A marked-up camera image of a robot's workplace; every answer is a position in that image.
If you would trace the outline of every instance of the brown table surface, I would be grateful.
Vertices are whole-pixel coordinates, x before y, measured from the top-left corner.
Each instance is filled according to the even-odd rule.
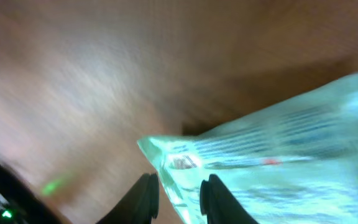
[[[0,0],[0,161],[72,223],[198,134],[358,71],[358,0]],[[155,223],[181,223],[161,189]]]

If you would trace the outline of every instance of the green light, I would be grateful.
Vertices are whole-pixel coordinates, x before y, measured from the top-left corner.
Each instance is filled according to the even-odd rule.
[[[12,218],[12,213],[10,211],[5,211],[2,214],[2,217],[6,217],[6,218]]]

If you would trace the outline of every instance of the light green plastic bag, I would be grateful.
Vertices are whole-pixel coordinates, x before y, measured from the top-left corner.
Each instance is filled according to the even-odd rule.
[[[185,223],[217,174],[259,223],[358,223],[358,73],[197,137],[138,141]]]

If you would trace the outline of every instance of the wooden surface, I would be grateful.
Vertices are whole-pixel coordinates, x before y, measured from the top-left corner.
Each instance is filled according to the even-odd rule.
[[[140,137],[198,134],[354,71],[358,0],[0,0],[0,161],[94,223],[153,172]]]

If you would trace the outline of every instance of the plastic bag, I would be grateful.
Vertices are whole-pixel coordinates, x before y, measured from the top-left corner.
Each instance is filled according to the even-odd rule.
[[[139,146],[185,223],[217,174],[259,223],[358,223],[358,73],[200,136]]]

